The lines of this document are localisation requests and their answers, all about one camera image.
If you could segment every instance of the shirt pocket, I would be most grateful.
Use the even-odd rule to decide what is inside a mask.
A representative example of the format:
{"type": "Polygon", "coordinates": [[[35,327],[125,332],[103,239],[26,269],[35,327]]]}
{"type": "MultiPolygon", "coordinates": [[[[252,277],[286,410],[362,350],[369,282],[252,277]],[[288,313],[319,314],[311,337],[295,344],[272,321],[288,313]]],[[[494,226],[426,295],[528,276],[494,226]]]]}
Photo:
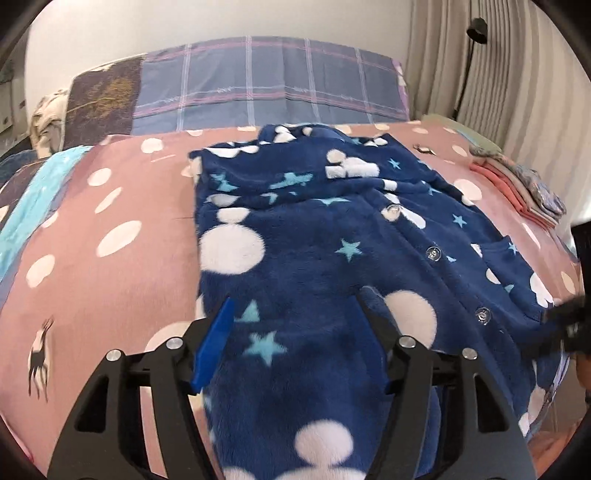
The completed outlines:
{"type": "Polygon", "coordinates": [[[506,236],[498,242],[480,244],[475,250],[487,266],[489,281],[500,284],[505,290],[504,295],[513,304],[526,316],[539,322],[544,310],[552,306],[552,295],[511,238],[506,236]]]}

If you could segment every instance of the pink folded cloth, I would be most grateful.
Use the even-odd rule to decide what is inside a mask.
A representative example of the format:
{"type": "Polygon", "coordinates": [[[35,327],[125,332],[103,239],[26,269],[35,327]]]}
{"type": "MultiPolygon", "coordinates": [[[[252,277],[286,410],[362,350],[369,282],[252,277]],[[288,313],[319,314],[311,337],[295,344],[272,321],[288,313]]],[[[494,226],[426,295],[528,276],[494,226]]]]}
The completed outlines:
{"type": "Polygon", "coordinates": [[[523,199],[520,199],[520,195],[514,189],[512,189],[511,182],[507,180],[505,182],[501,177],[501,174],[498,171],[495,171],[493,167],[488,167],[486,164],[484,167],[477,165],[475,163],[470,164],[470,170],[483,175],[487,179],[491,181],[491,183],[509,200],[513,208],[519,213],[522,217],[531,220],[536,225],[544,229],[548,229],[551,226],[548,225],[547,222],[542,221],[540,218],[533,215],[526,207],[525,202],[523,199]]]}
{"type": "Polygon", "coordinates": [[[521,194],[522,190],[519,189],[519,185],[516,185],[513,181],[511,181],[510,178],[508,178],[506,175],[504,175],[503,172],[499,171],[499,169],[497,168],[497,165],[493,165],[492,163],[486,163],[484,165],[484,168],[495,173],[502,181],[504,181],[509,186],[509,188],[511,189],[513,194],[517,197],[519,203],[523,207],[523,211],[519,212],[520,215],[532,220],[533,222],[537,223],[538,225],[540,225],[546,229],[553,229],[556,227],[556,225],[558,225],[556,220],[554,220],[552,217],[549,217],[545,213],[540,212],[537,209],[537,205],[535,205],[535,203],[533,202],[533,199],[529,196],[529,193],[527,192],[527,199],[532,200],[532,202],[528,202],[522,196],[522,194],[521,194]]]}

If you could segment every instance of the light blue towel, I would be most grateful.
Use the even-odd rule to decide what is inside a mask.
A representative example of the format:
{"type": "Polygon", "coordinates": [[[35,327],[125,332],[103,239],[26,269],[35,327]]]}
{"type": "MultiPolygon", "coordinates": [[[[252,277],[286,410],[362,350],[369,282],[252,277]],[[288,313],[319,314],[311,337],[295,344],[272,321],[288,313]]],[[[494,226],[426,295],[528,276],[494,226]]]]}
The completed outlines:
{"type": "Polygon", "coordinates": [[[64,180],[91,147],[75,147],[52,155],[39,169],[0,232],[0,280],[20,249],[46,219],[51,201],[64,180]]]}

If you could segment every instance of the black lamp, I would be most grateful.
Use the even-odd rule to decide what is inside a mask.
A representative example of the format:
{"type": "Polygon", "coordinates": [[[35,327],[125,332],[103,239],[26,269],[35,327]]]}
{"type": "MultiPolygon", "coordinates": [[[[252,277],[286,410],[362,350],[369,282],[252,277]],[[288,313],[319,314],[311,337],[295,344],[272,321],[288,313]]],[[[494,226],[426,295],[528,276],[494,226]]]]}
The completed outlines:
{"type": "Polygon", "coordinates": [[[457,116],[460,112],[460,107],[464,100],[466,93],[466,86],[468,84],[468,74],[470,73],[470,66],[472,65],[472,55],[474,54],[474,44],[479,43],[480,45],[486,45],[488,43],[488,25],[483,18],[472,18],[468,30],[466,30],[468,37],[470,37],[470,49],[468,51],[468,60],[466,62],[466,71],[464,72],[464,85],[462,86],[462,92],[460,99],[457,101],[457,107],[453,111],[452,118],[457,120],[457,116]]]}

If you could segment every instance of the blue gripper pad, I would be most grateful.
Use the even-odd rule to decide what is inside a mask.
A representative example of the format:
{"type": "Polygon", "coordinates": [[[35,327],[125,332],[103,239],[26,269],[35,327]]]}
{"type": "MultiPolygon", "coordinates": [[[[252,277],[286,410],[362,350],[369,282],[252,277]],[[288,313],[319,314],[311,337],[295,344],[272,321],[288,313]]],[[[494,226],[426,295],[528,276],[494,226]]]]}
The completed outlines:
{"type": "Polygon", "coordinates": [[[222,356],[228,336],[234,324],[234,301],[226,299],[207,331],[199,349],[195,352],[194,374],[191,387],[195,394],[201,392],[213,378],[222,356]]]}

